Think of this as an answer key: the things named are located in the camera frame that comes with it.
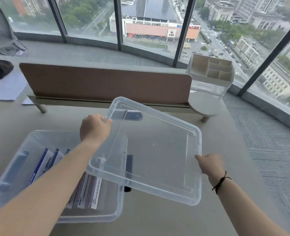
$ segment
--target brown fabric partition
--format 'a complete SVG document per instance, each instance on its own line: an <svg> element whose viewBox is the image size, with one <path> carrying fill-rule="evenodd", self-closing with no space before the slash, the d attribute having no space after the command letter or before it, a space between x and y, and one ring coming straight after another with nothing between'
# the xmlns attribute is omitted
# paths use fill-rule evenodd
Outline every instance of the brown fabric partition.
<svg viewBox="0 0 290 236"><path fill-rule="evenodd" d="M19 66L34 94L49 98L112 101L123 96L140 103L187 104L192 81L188 74L33 63Z"/></svg>

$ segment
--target forearm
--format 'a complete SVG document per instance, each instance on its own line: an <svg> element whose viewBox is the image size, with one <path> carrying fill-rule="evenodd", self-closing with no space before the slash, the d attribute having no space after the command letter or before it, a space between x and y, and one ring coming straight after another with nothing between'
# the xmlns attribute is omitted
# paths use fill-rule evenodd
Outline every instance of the forearm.
<svg viewBox="0 0 290 236"><path fill-rule="evenodd" d="M49 235L100 145L77 146L0 210L0 235Z"/></svg>
<svg viewBox="0 0 290 236"><path fill-rule="evenodd" d="M289 236L232 180L226 178L217 193L239 236Z"/></svg>

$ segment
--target hand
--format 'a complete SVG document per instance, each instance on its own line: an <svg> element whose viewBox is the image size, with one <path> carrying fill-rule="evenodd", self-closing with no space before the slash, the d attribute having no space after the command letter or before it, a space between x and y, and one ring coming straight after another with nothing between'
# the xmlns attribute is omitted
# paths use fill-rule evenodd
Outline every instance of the hand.
<svg viewBox="0 0 290 236"><path fill-rule="evenodd" d="M110 133L112 120L105 123L104 117L100 114L93 114L83 119L80 127L80 140L89 144L102 144Z"/></svg>
<svg viewBox="0 0 290 236"><path fill-rule="evenodd" d="M206 156L195 155L203 174L208 176L212 186L218 184L219 180L225 175L225 164L219 154L208 154Z"/></svg>

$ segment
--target supermarket building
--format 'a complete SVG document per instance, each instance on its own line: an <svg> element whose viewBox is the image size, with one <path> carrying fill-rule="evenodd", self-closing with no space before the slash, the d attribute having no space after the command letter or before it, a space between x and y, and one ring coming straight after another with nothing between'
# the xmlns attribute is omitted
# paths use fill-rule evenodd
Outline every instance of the supermarket building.
<svg viewBox="0 0 290 236"><path fill-rule="evenodd" d="M184 18L184 6L180 0L130 0L121 1L122 34L129 38L174 41L179 39ZM113 13L109 20L110 31L116 33ZM200 25L191 22L186 41L196 41Z"/></svg>

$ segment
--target transparent plastic lid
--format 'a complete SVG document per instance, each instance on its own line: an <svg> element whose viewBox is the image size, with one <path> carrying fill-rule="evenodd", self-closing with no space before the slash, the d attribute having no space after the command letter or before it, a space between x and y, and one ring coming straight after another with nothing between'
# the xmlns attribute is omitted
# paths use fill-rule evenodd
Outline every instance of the transparent plastic lid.
<svg viewBox="0 0 290 236"><path fill-rule="evenodd" d="M106 119L113 120L110 135L86 172L187 205L199 203L198 127L124 97L112 102Z"/></svg>

